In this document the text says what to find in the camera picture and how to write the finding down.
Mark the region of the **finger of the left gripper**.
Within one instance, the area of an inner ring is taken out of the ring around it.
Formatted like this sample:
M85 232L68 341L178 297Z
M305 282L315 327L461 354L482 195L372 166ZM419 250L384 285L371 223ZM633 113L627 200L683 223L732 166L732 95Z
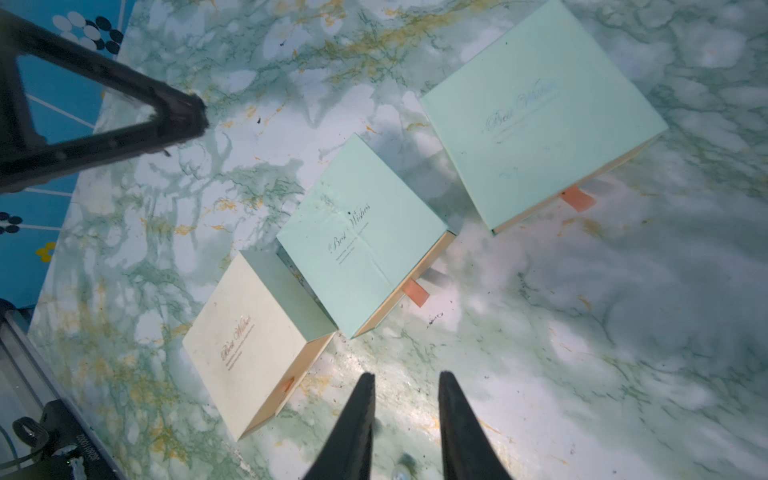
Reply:
M32 55L152 107L144 123L49 144L34 127L17 59ZM7 11L1 14L1 191L15 193L82 170L157 153L202 136L206 106Z

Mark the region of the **pearl earring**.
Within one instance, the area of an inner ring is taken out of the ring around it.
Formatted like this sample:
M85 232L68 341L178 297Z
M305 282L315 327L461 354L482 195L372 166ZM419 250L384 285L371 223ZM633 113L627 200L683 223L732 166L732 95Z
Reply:
M413 473L411 468L405 462L397 463L391 471L391 480L412 480Z

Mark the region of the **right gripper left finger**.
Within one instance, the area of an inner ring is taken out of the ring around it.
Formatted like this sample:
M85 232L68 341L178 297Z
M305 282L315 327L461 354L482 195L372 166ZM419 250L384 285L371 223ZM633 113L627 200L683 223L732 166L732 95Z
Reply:
M363 373L306 480L370 478L375 399L375 376Z

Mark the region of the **beige drawer jewelry box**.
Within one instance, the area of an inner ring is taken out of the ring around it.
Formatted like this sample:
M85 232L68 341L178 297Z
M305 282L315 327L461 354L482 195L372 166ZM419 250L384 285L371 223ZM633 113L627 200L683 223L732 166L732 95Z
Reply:
M240 251L183 346L241 440L279 414L336 331L276 254Z

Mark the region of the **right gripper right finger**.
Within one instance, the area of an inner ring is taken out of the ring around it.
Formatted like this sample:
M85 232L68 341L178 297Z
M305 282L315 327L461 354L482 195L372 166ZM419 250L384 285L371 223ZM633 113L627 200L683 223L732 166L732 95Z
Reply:
M452 372L440 373L438 402L444 478L510 480Z

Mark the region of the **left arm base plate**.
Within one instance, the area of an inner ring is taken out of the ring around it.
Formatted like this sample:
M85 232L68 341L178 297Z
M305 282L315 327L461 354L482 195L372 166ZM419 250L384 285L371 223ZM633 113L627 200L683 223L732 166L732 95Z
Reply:
M29 448L20 456L6 430L13 458L1 463L3 479L124 479L112 457L70 405L61 399L47 403L41 417L12 422L14 436Z

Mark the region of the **aluminium front rail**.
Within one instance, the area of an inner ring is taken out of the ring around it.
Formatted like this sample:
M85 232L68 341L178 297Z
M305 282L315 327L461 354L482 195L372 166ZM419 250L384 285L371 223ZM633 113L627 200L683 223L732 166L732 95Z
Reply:
M14 436L12 422L20 417L38 420L47 403L63 400L31 352L21 329L23 320L13 309L1 313L1 431L7 431L20 456L27 454L29 448ZM12 458L10 446L1 433L1 463Z

